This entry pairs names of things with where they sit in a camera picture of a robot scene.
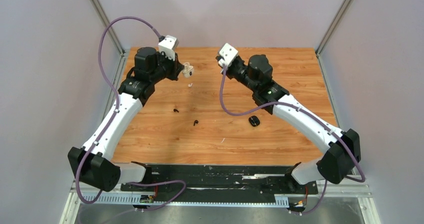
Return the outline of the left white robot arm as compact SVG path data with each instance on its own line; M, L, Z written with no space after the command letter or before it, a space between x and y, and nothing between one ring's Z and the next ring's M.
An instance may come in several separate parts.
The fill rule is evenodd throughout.
M149 190L153 177L139 162L114 164L115 149L125 130L164 79L177 80L184 69L174 48L139 48L117 90L118 96L94 134L80 148L67 155L76 183L82 182L104 192L117 184L134 182L140 190Z

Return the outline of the black earbud charging case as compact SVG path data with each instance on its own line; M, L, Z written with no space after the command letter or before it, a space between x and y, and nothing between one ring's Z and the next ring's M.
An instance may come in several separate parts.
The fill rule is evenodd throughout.
M250 116L249 118L248 118L248 121L249 121L249 123L253 126L253 127L257 127L258 125L260 125L260 120L259 120L259 118L257 117L257 116L255 116L255 115L253 115L253 116Z

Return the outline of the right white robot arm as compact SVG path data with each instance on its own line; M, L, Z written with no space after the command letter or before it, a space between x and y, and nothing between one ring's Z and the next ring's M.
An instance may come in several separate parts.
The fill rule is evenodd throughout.
M301 105L273 80L273 67L264 54L253 55L248 62L239 55L231 58L218 55L216 60L223 78L235 79L252 91L257 105L254 111L264 109L288 122L323 153L320 158L299 162L288 170L285 185L290 192L298 193L307 183L318 180L339 184L350 178L353 168L360 168L359 134L353 129L344 131L335 127Z

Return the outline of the white earbud charging case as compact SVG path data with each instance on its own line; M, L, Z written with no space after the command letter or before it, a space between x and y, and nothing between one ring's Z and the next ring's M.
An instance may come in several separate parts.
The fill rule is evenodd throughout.
M185 62L182 73L185 78L189 78L194 74L194 67L189 62Z

